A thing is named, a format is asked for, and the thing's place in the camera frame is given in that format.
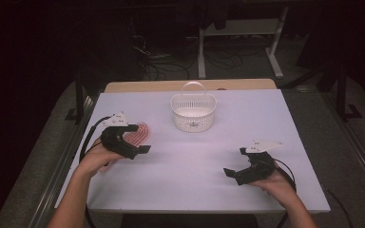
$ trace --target cable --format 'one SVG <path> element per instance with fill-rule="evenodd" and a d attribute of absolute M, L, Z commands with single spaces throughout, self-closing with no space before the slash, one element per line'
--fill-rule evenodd
<path fill-rule="evenodd" d="M 217 67 L 217 68 L 221 68 L 221 69 L 232 69 L 235 67 L 239 67 L 243 63 L 243 60 L 241 58 L 242 56 L 254 55 L 254 54 L 257 54 L 257 53 L 261 52 L 262 50 L 264 50 L 264 48 L 266 48 L 266 45 L 262 45 L 262 47 L 258 47 L 255 51 L 253 51 L 251 53 L 240 54 L 240 52 L 242 51 L 242 48 L 229 46 L 226 43 L 226 39 L 223 40 L 223 43 L 224 43 L 225 48 L 229 48 L 229 49 L 235 48 L 236 51 L 229 52 L 227 50 L 224 50 L 224 51 L 219 51 L 219 53 L 218 53 L 217 51 L 213 50 L 212 52 L 216 57 L 213 57 L 209 54 L 203 54 L 206 57 L 206 60 L 211 65 L 213 65 L 214 67 Z"/>
<path fill-rule="evenodd" d="M 294 190 L 295 190 L 295 192 L 297 192 L 297 189 L 296 189 L 296 182 L 295 182 L 295 175 L 293 175 L 292 170 L 291 170 L 291 169 L 289 168 L 289 166 L 288 166 L 287 164 L 285 164 L 283 161 L 280 161 L 280 160 L 277 160 L 277 159 L 274 159 L 274 161 L 276 161 L 276 162 L 279 162 L 279 163 L 283 164 L 283 165 L 284 165 L 284 166 L 286 166 L 286 168 L 289 170 L 290 174 L 292 175 L 292 181 L 293 181 L 293 183 L 294 183 L 294 185 L 295 185 Z M 286 220 L 288 219 L 288 217 L 289 217 L 289 215 L 287 214 L 287 212 L 285 212 L 285 213 L 283 214 L 283 217 L 280 219 L 280 222 L 279 222 L 279 224 L 278 224 L 277 228 L 281 228 L 281 227 L 284 225 L 284 223 L 286 222 Z"/>
<path fill-rule="evenodd" d="M 328 194 L 330 194 L 331 197 L 333 197 L 334 200 L 336 201 L 336 203 L 340 206 L 343 213 L 345 214 L 346 219 L 348 220 L 349 227 L 354 228 L 354 225 L 352 224 L 352 221 L 351 221 L 351 217 L 350 217 L 348 211 L 345 209 L 345 206 L 340 202 L 339 198 L 336 195 L 334 195 L 334 193 L 331 192 L 328 188 L 326 188 L 323 184 L 321 184 L 321 187 L 324 191 L 326 191 Z"/>
<path fill-rule="evenodd" d="M 144 65 L 148 66 L 146 75 L 150 81 L 152 78 L 150 68 L 152 67 L 155 69 L 155 73 L 156 73 L 156 77 L 154 78 L 154 81 L 159 80 L 159 75 L 163 75 L 164 78 L 167 79 L 166 74 L 164 74 L 163 72 L 160 72 L 160 70 L 170 72 L 170 73 L 184 71 L 186 73 L 186 79 L 189 80 L 189 77 L 190 77 L 189 68 L 191 68 L 194 65 L 196 59 L 197 59 L 196 57 L 192 58 L 192 61 L 188 64 L 188 66 L 183 66 L 181 64 L 177 64 L 178 62 L 181 62 L 181 60 L 178 60 L 178 59 L 175 59 L 175 60 L 171 59 L 170 61 L 166 61 L 166 62 L 159 62 L 158 60 L 148 60 L 147 62 L 144 63 Z"/>
<path fill-rule="evenodd" d="M 250 55 L 254 55 L 254 54 L 258 54 L 258 53 L 260 53 L 261 51 L 264 51 L 265 50 L 265 48 L 267 48 L 269 45 L 270 45 L 270 43 L 271 43 L 271 41 L 270 41 L 270 39 L 268 40 L 268 39 L 266 39 L 267 41 L 266 42 L 264 42 L 264 43 L 262 43 L 262 44 L 259 44 L 259 47 L 257 47 L 253 52 L 251 52 L 251 53 L 246 53 L 246 54 L 240 54 L 244 49 L 243 48 L 239 48 L 237 51 L 235 51 L 235 52 L 233 52 L 231 55 L 238 55 L 238 56 L 250 56 Z M 223 40 L 223 42 L 224 42 L 224 44 L 225 44 L 225 46 L 227 47 L 227 48 L 237 48 L 237 46 L 230 46 L 230 45 L 228 45 L 227 44 L 227 41 L 226 41 L 226 39 L 224 39 Z"/>
<path fill-rule="evenodd" d="M 280 160 L 277 160 L 277 159 L 274 159 L 275 161 L 283 164 L 284 166 L 286 166 L 286 168 L 289 170 L 290 174 L 292 175 L 292 180 L 293 180 L 293 183 L 296 183 L 296 180 L 295 180 L 295 175 L 293 175 L 293 172 L 292 170 L 289 168 L 289 166 L 287 166 L 287 164 L 285 164 L 283 161 L 280 161 Z"/>
<path fill-rule="evenodd" d="M 142 50 L 142 49 L 140 49 L 138 47 L 135 47 L 135 46 L 132 46 L 132 47 L 139 50 L 142 54 L 145 54 L 147 56 L 151 55 L 150 51 L 148 51 L 148 50 Z"/>
<path fill-rule="evenodd" d="M 86 150 L 87 145 L 90 142 L 91 136 L 93 135 L 94 131 L 96 130 L 97 125 L 99 125 L 99 123 L 101 123 L 102 121 L 107 120 L 109 118 L 110 117 L 103 117 L 95 125 L 93 125 L 90 128 L 90 130 L 88 131 L 87 136 L 85 138 L 85 141 L 84 141 L 84 143 L 82 145 L 82 149 L 81 149 L 81 152 L 80 152 L 80 155 L 79 155 L 79 163 L 82 161 L 82 159 L 85 157 L 85 155 L 86 155 L 86 153 L 88 151 L 90 151 L 94 146 L 97 146 L 98 144 L 100 144 L 100 142 L 98 142 L 96 144 L 93 144 L 88 150 Z M 88 212 L 87 205 L 86 205 L 86 209 L 85 209 L 85 217 L 86 217 L 86 220 L 87 220 L 88 225 L 91 228 L 95 228 L 96 226 L 94 225 L 93 220 L 91 219 L 90 213 Z"/>

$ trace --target white tabletop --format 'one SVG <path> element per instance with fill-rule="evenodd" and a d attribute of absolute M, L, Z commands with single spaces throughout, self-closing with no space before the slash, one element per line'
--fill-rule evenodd
<path fill-rule="evenodd" d="M 123 111 L 130 124 L 148 124 L 150 137 L 145 144 L 151 149 L 99 172 L 88 192 L 90 209 L 120 213 L 281 211 L 268 194 L 254 186 L 238 186 L 223 172 L 223 168 L 239 171 L 249 167 L 239 149 L 258 139 L 283 142 L 284 146 L 268 153 L 292 169 L 298 194 L 310 212 L 330 211 L 280 90 L 209 91 L 218 103 L 212 127 L 202 133 L 186 133 L 174 125 L 170 100 L 177 93 L 101 94 L 87 129 L 99 119 Z M 89 146 L 103 130 L 97 127 Z M 57 205 L 78 164 L 80 147 Z"/>

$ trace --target floor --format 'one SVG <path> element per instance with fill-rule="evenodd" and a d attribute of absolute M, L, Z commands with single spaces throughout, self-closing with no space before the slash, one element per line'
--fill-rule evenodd
<path fill-rule="evenodd" d="M 296 66 L 305 40 L 281 39 L 276 56 L 283 79 L 275 78 L 264 52 L 270 38 L 208 40 L 205 43 L 206 76 L 208 79 L 271 78 L 277 86 L 283 86 L 309 71 Z M 158 51 L 147 60 L 142 80 L 196 80 L 196 61 L 195 51 L 184 58 Z M 347 104 L 355 105 L 363 118 L 344 123 L 333 109 L 335 88 L 328 93 L 318 92 L 318 80 L 316 76 L 298 87 L 282 90 L 317 177 L 327 189 L 326 197 L 332 211 L 314 215 L 314 218 L 318 227 L 351 227 L 349 222 L 353 227 L 365 227 L 365 95 L 357 83 L 348 80 Z M 92 106 L 94 98 L 86 101 L 86 116 Z M 52 203 L 56 201 L 70 166 L 72 150 L 78 145 L 74 138 L 83 133 L 75 122 L 65 121 L 68 111 L 74 107 L 75 87 L 71 84 L 52 110 L 1 211 L 0 227 L 43 227 L 47 224 L 53 212 Z M 341 204 L 346 208 L 348 218 Z M 259 227 L 275 227 L 281 216 L 256 215 Z M 120 227 L 122 215 L 92 212 L 92 219 L 97 227 Z M 283 227 L 291 226 L 286 222 Z"/>

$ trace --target human hand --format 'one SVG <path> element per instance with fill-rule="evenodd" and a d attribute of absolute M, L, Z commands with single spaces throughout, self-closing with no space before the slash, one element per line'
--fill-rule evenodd
<path fill-rule="evenodd" d="M 297 203 L 299 201 L 298 194 L 292 185 L 290 185 L 278 170 L 275 170 L 267 179 L 257 180 L 249 184 L 267 191 L 284 208 L 291 203 Z"/>
<path fill-rule="evenodd" d="M 101 140 L 97 139 L 85 154 L 85 157 L 81 160 L 76 170 L 89 175 L 91 178 L 96 175 L 97 171 L 104 165 L 124 158 L 124 156 L 107 150 L 102 145 Z"/>

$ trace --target plastic basket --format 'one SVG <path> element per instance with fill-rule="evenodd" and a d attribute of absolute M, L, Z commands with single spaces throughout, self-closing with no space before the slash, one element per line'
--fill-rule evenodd
<path fill-rule="evenodd" d="M 184 94 L 188 86 L 202 87 L 203 94 Z M 182 87 L 181 94 L 171 98 L 174 123 L 185 132 L 202 132 L 212 126 L 215 116 L 216 98 L 206 94 L 206 88 L 198 82 L 189 82 Z"/>

